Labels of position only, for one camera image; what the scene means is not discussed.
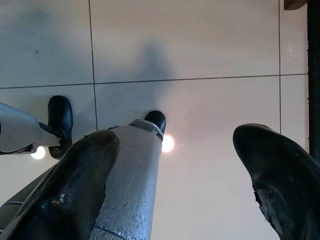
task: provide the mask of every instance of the tile floor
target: tile floor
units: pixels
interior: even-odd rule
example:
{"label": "tile floor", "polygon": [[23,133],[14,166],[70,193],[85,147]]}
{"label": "tile floor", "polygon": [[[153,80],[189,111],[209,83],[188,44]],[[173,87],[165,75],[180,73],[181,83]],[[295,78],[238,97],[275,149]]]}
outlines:
{"label": "tile floor", "polygon": [[[47,121],[52,95],[73,138],[167,117],[152,240],[276,240],[233,130],[261,123],[308,150],[307,8],[283,0],[2,0],[0,101]],[[0,157],[0,205],[54,165]]]}

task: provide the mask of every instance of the tile grout line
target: tile grout line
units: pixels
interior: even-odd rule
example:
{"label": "tile grout line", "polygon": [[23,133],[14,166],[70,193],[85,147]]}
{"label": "tile grout line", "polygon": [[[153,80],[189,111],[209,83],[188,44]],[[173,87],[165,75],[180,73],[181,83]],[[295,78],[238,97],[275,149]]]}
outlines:
{"label": "tile grout line", "polygon": [[199,78],[180,78],[180,79],[163,79],[163,80],[138,80],[138,81],[115,81],[115,82],[95,82],[95,83],[70,83],[56,85],[35,85],[35,86],[8,86],[0,87],[0,90],[5,89],[32,89],[32,88],[49,88],[49,87],[69,87],[69,86],[86,86],[86,85],[103,85],[103,84],[130,84],[130,83],[150,83],[150,82],[171,82],[171,81],[191,81],[191,80],[218,80],[218,79],[248,79],[248,78],[267,78],[279,76],[303,76],[308,73],[293,73],[293,74],[273,74],[273,75],[255,75],[255,76],[221,76],[221,77],[199,77]]}
{"label": "tile grout line", "polygon": [[278,0],[278,38],[279,38],[279,120],[280,134],[282,134],[282,106],[281,106],[281,36],[280,36],[280,0]]}
{"label": "tile grout line", "polygon": [[98,116],[97,116],[97,97],[96,97],[96,77],[95,77],[95,61],[94,61],[94,46],[92,41],[92,22],[91,22],[91,3],[88,0],[89,6],[89,25],[90,25],[90,42],[91,42],[91,61],[92,61],[92,78],[93,78],[93,97],[94,97],[94,113],[95,113],[95,130],[98,131]]}

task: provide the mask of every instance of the white floor tile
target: white floor tile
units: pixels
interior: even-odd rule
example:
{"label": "white floor tile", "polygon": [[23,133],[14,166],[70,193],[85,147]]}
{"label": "white floor tile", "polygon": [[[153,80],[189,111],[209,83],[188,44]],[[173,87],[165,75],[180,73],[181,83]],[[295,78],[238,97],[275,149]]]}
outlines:
{"label": "white floor tile", "polygon": [[281,74],[308,73],[307,5],[285,11],[280,0]]}
{"label": "white floor tile", "polygon": [[309,151],[308,76],[281,77],[282,134]]}
{"label": "white floor tile", "polygon": [[[48,102],[54,95],[66,96],[72,104],[74,142],[96,130],[92,85],[0,89],[0,102],[25,111],[46,124]],[[56,163],[48,151],[42,160],[34,160],[29,154],[1,155],[0,206]]]}
{"label": "white floor tile", "polygon": [[278,77],[96,86],[99,129],[154,109],[167,117],[175,147],[160,159],[152,240],[279,239],[233,147],[241,124],[280,130],[279,98]]}
{"label": "white floor tile", "polygon": [[87,0],[0,3],[0,88],[92,83]]}
{"label": "white floor tile", "polygon": [[97,83],[279,74],[278,0],[91,0]]}

